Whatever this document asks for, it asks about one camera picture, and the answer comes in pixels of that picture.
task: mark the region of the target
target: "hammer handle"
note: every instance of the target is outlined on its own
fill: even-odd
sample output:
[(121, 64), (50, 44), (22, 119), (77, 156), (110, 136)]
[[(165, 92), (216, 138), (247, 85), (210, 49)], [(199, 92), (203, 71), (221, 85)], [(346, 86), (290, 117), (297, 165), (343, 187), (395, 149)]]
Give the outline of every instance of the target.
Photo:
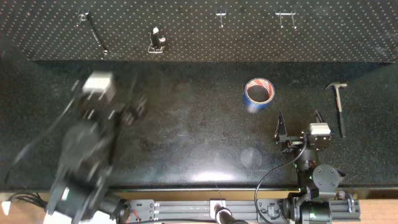
[(341, 137), (345, 138), (346, 137), (346, 128), (344, 126), (344, 118), (343, 118), (343, 112), (342, 111), (340, 111), (338, 113), (338, 119), (339, 119), (339, 122), (340, 122), (340, 134), (341, 134)]

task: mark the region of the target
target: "black pegboard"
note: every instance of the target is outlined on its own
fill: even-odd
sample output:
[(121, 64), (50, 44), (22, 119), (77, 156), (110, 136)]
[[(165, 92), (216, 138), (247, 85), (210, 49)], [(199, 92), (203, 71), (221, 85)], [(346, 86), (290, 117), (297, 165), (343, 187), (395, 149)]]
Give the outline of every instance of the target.
[[(365, 61), (398, 58), (398, 2), (291, 0), (4, 0), (0, 37), (33, 60)], [(104, 56), (77, 13), (89, 9)], [(227, 12), (221, 28), (216, 11)], [(274, 11), (290, 12), (279, 17)], [(147, 53), (158, 26), (169, 40)]]

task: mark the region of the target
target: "hammer head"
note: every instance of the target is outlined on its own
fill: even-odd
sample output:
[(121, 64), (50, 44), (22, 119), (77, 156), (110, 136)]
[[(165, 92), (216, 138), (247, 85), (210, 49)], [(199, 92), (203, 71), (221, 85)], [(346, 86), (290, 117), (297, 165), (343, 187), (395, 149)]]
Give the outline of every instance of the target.
[(342, 88), (346, 88), (347, 87), (347, 83), (340, 83), (340, 82), (332, 82), (331, 84), (329, 84), (325, 89), (329, 88), (329, 87), (335, 87), (335, 89), (339, 89), (340, 87)]

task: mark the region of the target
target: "black table surface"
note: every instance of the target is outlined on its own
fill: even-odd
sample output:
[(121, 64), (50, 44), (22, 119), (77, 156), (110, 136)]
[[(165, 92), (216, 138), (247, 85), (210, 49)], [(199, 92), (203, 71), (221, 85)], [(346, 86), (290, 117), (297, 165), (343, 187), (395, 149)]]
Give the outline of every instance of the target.
[[(279, 111), (289, 134), (314, 122), (318, 110), (333, 135), (320, 162), (347, 173), (344, 189), (398, 187), (398, 66), (380, 63), (190, 63), (2, 61), (0, 176), (25, 144), (62, 112), (76, 79), (93, 70), (114, 71), (118, 91), (135, 75), (148, 96), (148, 113), (123, 127), (116, 190), (253, 189), (271, 168), (292, 159), (272, 138)], [(245, 109), (247, 81), (269, 79), (275, 98), (260, 113)], [(348, 82), (341, 100), (347, 138), (338, 131), (331, 82)], [(54, 181), (62, 123), (13, 168), (2, 189), (48, 190)], [(293, 166), (275, 171), (265, 189), (294, 189)]]

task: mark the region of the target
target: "blue tape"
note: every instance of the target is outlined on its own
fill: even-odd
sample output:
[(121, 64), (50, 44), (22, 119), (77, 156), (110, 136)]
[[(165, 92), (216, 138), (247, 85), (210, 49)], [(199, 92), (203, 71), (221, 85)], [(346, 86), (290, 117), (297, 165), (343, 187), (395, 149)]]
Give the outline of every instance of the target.
[[(261, 86), (268, 91), (268, 100), (266, 101), (255, 101), (248, 95), (248, 89), (253, 86)], [(251, 113), (255, 113), (259, 110), (262, 110), (268, 106), (268, 104), (272, 101), (275, 96), (275, 88), (269, 80), (265, 78), (253, 78), (250, 80), (246, 86), (244, 87), (243, 91), (243, 101), (246, 105), (247, 109)]]

